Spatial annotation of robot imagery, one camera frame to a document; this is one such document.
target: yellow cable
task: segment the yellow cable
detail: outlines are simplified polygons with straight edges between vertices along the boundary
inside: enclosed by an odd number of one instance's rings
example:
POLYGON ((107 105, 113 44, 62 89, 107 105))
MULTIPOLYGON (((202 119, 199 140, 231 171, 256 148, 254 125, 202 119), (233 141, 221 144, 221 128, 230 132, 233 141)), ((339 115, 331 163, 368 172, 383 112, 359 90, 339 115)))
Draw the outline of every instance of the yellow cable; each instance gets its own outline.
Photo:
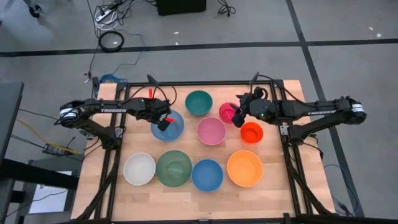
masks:
POLYGON ((27 128, 29 128, 29 130, 32 131, 33 134, 35 134, 40 140, 42 140, 43 142, 49 144, 50 146, 58 147, 58 148, 60 148, 60 149, 63 149, 63 150, 65 150, 65 151, 67 151, 67 152, 70 152, 70 153, 73 153, 73 154, 76 154, 76 155, 79 155, 79 154, 80 154, 79 152, 76 152, 76 151, 74 151, 74 150, 68 149, 68 148, 63 147, 63 146, 60 146, 60 145, 58 145, 58 144, 54 144, 54 143, 48 142, 48 141, 45 140, 45 139, 44 139, 44 138, 43 138, 31 125, 29 125, 29 124, 27 124, 27 123, 25 123, 25 122, 23 122, 23 121, 21 121, 21 120, 19 120, 19 119, 16 119, 16 120, 17 120, 18 122, 20 122, 21 124, 23 124, 24 126, 26 126, 27 128))

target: power strip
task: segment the power strip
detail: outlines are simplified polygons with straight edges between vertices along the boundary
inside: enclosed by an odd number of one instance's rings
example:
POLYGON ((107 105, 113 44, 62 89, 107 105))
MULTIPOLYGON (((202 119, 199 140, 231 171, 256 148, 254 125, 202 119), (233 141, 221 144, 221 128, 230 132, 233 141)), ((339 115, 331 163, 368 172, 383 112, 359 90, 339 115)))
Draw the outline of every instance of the power strip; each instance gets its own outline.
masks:
POLYGON ((46 154, 53 155, 53 156, 67 156, 67 155, 72 155, 72 153, 70 153, 70 152, 67 152, 67 151, 65 151, 65 150, 63 150, 63 149, 60 149, 60 148, 58 148, 58 147, 50 146, 50 145, 48 145, 48 144, 46 144, 46 145, 43 147, 43 151, 42 151, 42 152, 43 152, 43 153, 46 153, 46 154))
POLYGON ((98 16, 97 18, 95 18, 96 22, 101 22, 105 17, 107 17, 109 14, 111 14, 111 12, 113 12, 114 9, 107 9, 104 13, 103 16, 98 16))

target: light blue bowl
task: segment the light blue bowl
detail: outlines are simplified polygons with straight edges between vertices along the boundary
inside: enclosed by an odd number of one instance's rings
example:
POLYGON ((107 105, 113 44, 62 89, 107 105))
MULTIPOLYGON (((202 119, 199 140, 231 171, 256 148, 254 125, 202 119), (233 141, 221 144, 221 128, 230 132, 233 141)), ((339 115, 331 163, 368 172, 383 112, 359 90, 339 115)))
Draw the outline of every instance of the light blue bowl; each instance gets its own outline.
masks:
POLYGON ((161 131, 156 124, 150 124, 150 130, 155 138, 161 141, 174 141, 180 137, 184 130, 184 120, 182 119, 182 116, 174 110, 172 110, 172 113, 167 117, 174 119, 174 122, 170 123, 165 131, 161 131))
POLYGON ((197 189, 210 193, 219 189, 223 183, 224 173, 216 161, 204 159, 193 166, 191 179, 197 189))

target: wooden tabletop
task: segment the wooden tabletop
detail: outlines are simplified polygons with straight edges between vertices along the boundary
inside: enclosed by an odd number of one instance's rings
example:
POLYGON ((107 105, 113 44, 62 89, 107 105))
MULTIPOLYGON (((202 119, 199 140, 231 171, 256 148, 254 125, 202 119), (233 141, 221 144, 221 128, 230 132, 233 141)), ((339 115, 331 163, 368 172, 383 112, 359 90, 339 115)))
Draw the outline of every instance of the wooden tabletop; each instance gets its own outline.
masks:
MULTIPOLYGON (((284 84, 297 98, 304 100, 298 80, 285 80, 284 84)), ((134 93, 136 89, 138 87, 131 88, 130 93, 134 93)), ((174 91, 171 87, 164 87, 163 89, 167 97, 173 100, 174 91)), ((249 86, 176 86, 176 89, 178 98, 172 109, 183 116, 185 125, 182 135, 176 141, 159 141, 153 137, 148 122, 136 121, 134 117, 127 115, 127 131, 123 137, 112 221, 277 218, 285 212, 289 212, 293 217, 292 196, 277 126, 247 116, 246 122, 256 122, 263 128, 264 137, 258 144, 242 142, 239 129, 232 124, 226 124, 226 139, 218 146, 206 146, 197 138, 198 122, 205 117, 218 118, 220 105, 225 102, 238 103, 235 95, 248 92, 249 86), (207 91, 213 98, 213 107, 205 116, 193 116, 185 108, 185 98, 193 90, 207 91), (242 149, 256 153, 264 166, 262 180, 251 188, 237 186, 226 173, 228 158, 233 152, 242 149), (146 152, 157 161, 163 153, 170 150, 183 151, 190 157, 193 164, 201 159, 214 159, 220 163, 224 170, 224 181, 219 191, 213 193, 201 192, 193 186, 191 180, 176 188, 162 185, 156 176, 143 186, 133 186, 125 180, 123 166, 131 155, 137 152, 146 152)), ((98 98, 113 100, 115 91, 116 84, 102 84, 98 98)), ((148 91, 143 90, 136 96, 147 97, 148 91)), ((160 91, 156 92, 156 97, 163 98, 160 91)), ((108 126, 110 118, 110 114, 96 114, 93 120, 103 126, 108 126)), ((309 121, 309 118, 306 117, 296 121, 295 124, 305 124, 309 121)), ((317 145, 314 139, 307 138, 305 142, 314 146, 317 145)), ((308 186, 319 201, 327 209, 334 212, 333 201, 319 152, 306 145, 300 146, 299 150, 308 186)), ((98 149, 85 159, 81 168, 72 218, 79 216, 93 199, 100 182, 103 158, 104 150, 98 149)), ((297 186, 297 188, 300 206, 305 211, 300 187, 297 186)), ((109 191, 104 196, 103 217, 108 204, 108 195, 109 191)))

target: red cup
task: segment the red cup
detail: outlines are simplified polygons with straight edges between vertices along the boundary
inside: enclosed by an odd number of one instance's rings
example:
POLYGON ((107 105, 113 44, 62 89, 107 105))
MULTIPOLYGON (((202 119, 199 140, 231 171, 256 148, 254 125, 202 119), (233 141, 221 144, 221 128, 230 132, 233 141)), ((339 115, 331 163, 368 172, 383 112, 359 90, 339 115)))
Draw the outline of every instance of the red cup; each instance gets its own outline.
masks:
POLYGON ((232 117, 235 115, 235 110, 231 104, 235 105, 234 103, 223 103, 218 110, 221 120, 228 124, 232 123, 232 117))
POLYGON ((257 143, 262 139, 263 135, 261 126, 254 122, 247 122, 241 128, 241 136, 247 143, 257 143))

